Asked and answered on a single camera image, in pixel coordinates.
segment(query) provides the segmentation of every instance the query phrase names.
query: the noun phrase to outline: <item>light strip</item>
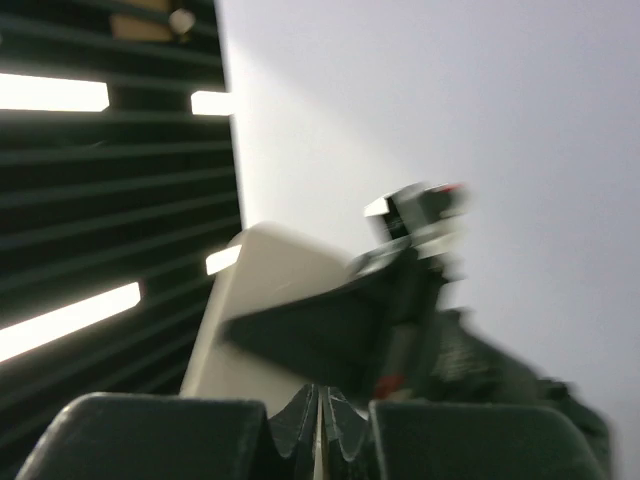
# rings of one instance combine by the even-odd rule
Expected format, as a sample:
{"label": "light strip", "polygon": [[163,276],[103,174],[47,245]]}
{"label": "light strip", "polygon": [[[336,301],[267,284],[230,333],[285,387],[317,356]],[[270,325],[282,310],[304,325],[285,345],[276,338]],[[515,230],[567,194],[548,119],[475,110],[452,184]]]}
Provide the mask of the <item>light strip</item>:
{"label": "light strip", "polygon": [[101,112],[109,106],[101,82],[0,73],[0,109]]}
{"label": "light strip", "polygon": [[231,94],[200,91],[191,95],[191,112],[194,115],[231,115]]}
{"label": "light strip", "polygon": [[365,217],[386,215],[387,213],[389,213],[389,203],[386,197],[380,197],[364,208]]}
{"label": "light strip", "polygon": [[209,255],[206,260],[207,275],[218,273],[220,270],[224,270],[236,263],[238,255],[240,255],[240,248],[240,245],[229,247],[225,250]]}
{"label": "light strip", "polygon": [[0,362],[93,325],[140,302],[137,282],[0,330]]}

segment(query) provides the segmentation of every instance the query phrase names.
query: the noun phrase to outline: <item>white wall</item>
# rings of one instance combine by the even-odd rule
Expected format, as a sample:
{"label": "white wall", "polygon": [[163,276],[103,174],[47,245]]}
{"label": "white wall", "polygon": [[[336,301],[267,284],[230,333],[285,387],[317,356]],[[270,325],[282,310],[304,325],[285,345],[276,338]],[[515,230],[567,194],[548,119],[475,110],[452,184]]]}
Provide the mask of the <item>white wall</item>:
{"label": "white wall", "polygon": [[379,194],[468,182],[456,301],[606,411],[640,478],[640,3],[218,1],[248,224],[359,253]]}

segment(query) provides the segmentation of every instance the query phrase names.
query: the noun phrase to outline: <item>small white knob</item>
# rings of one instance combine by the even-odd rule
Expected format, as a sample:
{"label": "small white knob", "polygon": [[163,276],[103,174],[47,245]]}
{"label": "small white knob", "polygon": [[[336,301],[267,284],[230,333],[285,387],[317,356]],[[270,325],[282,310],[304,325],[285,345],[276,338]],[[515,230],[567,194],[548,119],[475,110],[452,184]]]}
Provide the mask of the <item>small white knob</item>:
{"label": "small white knob", "polygon": [[189,10],[180,8],[169,15],[169,26],[179,34],[184,35],[193,28],[196,23],[196,16]]}

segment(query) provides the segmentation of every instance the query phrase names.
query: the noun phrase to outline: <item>dark green slatted panel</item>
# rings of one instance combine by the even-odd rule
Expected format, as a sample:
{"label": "dark green slatted panel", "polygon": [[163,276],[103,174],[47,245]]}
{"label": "dark green slatted panel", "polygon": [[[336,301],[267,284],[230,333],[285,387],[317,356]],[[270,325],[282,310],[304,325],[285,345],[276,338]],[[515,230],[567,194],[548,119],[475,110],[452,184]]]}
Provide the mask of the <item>dark green slatted panel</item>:
{"label": "dark green slatted panel", "polygon": [[116,0],[0,2],[0,73],[106,82],[100,113],[0,110],[0,328],[138,281],[135,308],[0,363],[0,479],[53,416],[92,391],[177,393],[213,279],[206,256],[241,229],[212,2],[187,42],[114,39]]}

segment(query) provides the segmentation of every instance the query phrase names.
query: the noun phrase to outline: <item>beige box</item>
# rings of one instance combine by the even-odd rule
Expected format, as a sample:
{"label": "beige box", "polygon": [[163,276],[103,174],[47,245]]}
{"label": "beige box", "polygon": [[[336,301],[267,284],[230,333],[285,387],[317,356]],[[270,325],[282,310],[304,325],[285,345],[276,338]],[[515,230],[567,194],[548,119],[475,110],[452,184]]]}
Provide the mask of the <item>beige box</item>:
{"label": "beige box", "polygon": [[[169,0],[120,0],[137,7],[170,13]],[[111,32],[115,38],[143,42],[168,42],[173,34],[167,25],[148,22],[129,15],[113,14],[110,19]]]}

